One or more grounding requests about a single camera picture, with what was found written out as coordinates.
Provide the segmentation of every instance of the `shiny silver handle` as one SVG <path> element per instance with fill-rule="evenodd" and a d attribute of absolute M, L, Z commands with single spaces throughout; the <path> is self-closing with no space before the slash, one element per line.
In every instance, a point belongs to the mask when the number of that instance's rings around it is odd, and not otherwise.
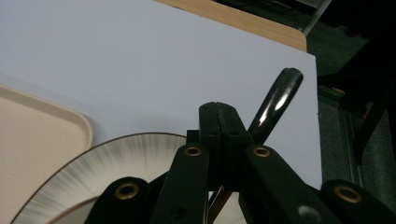
<path fill-rule="evenodd" d="M 248 128 L 254 143 L 264 144 L 302 81 L 303 74 L 298 69 L 285 68 L 282 70 Z"/>

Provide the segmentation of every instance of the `floor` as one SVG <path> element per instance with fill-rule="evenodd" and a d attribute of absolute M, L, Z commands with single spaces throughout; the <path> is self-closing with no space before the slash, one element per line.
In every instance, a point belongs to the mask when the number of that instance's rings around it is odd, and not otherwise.
<path fill-rule="evenodd" d="M 300 30 L 312 18 L 310 14 L 272 0 L 218 2 Z M 336 73 L 368 41 L 359 35 L 348 35 L 345 27 L 332 27 L 322 21 L 318 21 L 306 39 L 308 53 L 317 57 L 318 76 Z M 346 129 L 350 127 L 345 123 L 345 113 L 338 108 L 337 99 L 341 96 L 342 93 L 333 89 L 318 87 L 323 181 L 345 179 L 359 184 L 396 214 L 396 160 L 390 142 L 388 114 L 378 122 L 364 149 L 362 165 L 357 166 L 346 151 Z M 349 119 L 354 126 L 362 123 L 362 118 Z"/>

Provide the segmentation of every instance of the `tray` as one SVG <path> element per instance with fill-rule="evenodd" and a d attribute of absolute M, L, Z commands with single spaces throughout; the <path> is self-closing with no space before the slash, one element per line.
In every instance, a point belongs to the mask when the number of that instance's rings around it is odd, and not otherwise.
<path fill-rule="evenodd" d="M 0 85 L 0 223 L 10 223 L 56 171 L 92 146 L 81 114 Z"/>

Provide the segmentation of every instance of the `table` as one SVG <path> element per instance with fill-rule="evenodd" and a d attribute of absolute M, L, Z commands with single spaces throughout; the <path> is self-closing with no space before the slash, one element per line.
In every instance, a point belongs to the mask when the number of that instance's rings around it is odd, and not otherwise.
<path fill-rule="evenodd" d="M 192 10 L 191 2 L 170 5 Z M 214 2 L 194 6 L 220 21 L 235 13 L 226 24 L 243 30 L 149 0 L 3 2 L 0 81 L 79 111 L 98 145 L 131 133 L 184 135 L 212 101 L 234 106 L 247 127 L 280 71 L 295 67 L 303 84 L 266 145 L 318 189 L 316 63 L 304 35 L 250 24 L 251 15 Z"/>

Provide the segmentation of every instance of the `white plate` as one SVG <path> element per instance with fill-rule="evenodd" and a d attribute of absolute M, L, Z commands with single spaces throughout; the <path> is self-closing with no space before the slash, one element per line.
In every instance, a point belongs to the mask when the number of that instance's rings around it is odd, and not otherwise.
<path fill-rule="evenodd" d="M 28 201 L 12 223 L 83 223 L 97 198 L 116 179 L 151 181 L 168 171 L 186 138 L 171 133 L 140 133 L 103 143 L 70 161 Z M 244 223 L 233 194 L 218 223 Z"/>

